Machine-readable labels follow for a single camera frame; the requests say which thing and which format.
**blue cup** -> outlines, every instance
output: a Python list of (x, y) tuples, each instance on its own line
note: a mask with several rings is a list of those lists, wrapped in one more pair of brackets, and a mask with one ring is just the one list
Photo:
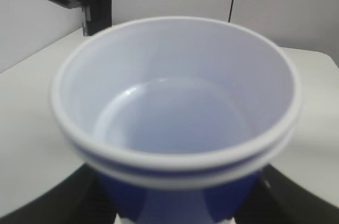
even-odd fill
[(291, 139), (294, 65), (245, 28), (159, 17), (107, 29), (60, 68), (51, 106), (126, 223), (230, 219)]

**white tabletop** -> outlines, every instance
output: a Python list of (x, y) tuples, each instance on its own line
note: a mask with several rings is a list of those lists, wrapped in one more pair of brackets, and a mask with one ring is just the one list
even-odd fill
[[(49, 82), (86, 38), (78, 30), (0, 74), (0, 217), (62, 182), (83, 163), (49, 110)], [(304, 188), (339, 207), (339, 70), (327, 55), (286, 49), (304, 84), (294, 142), (274, 162)]]

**white table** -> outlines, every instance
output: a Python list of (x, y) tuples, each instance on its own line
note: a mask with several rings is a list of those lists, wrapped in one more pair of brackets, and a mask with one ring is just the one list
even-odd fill
[[(85, 39), (78, 30), (0, 74), (0, 217), (54, 188), (83, 163), (51, 117), (48, 88)], [(286, 52), (301, 73), (305, 106), (294, 142), (274, 165), (339, 207), (339, 70), (322, 53)]]

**stacked cups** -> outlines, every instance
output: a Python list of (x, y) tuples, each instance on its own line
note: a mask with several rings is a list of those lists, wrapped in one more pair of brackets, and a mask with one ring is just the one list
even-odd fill
[(159, 17), (78, 47), (51, 103), (125, 222), (212, 224), (232, 217), (291, 139), (301, 85), (283, 51), (250, 30)]

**white wall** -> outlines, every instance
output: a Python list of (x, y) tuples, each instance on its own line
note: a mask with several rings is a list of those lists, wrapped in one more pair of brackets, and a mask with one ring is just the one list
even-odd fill
[(0, 0), (0, 73), (80, 27), (80, 9), (47, 0)]
[[(230, 0), (113, 0), (113, 21), (157, 15), (226, 20)], [(316, 50), (339, 62), (339, 0), (236, 0), (233, 22), (285, 47)]]
[[(0, 72), (81, 27), (80, 9), (46, 0), (0, 0)], [(158, 15), (226, 20), (230, 0), (112, 0), (113, 22)], [(285, 47), (331, 55), (339, 63), (339, 0), (236, 0), (233, 22)]]

